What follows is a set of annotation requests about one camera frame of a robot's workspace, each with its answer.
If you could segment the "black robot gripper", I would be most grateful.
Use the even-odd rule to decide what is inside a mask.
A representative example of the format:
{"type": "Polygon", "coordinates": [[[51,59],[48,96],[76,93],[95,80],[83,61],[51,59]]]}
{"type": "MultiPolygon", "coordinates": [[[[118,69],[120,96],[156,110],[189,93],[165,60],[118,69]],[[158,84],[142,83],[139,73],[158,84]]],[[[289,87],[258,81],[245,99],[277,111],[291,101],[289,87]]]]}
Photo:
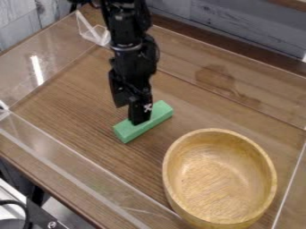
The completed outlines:
{"type": "Polygon", "coordinates": [[[159,46],[139,43],[134,46],[112,45],[108,85],[116,108],[130,103],[128,119],[134,125],[151,119],[154,108],[151,77],[159,62],[159,46]]]}

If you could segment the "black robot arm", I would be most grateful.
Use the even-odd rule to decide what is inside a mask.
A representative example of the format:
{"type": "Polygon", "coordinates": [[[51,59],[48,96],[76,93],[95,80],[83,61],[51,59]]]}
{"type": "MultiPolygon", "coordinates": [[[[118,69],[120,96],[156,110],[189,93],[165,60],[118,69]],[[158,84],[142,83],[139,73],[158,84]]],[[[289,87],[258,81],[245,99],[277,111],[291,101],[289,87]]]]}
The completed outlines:
{"type": "Polygon", "coordinates": [[[108,85],[116,108],[128,107],[128,120],[139,125],[151,119],[159,46],[147,33],[152,27],[146,0],[67,0],[99,9],[110,32],[108,85]]]}

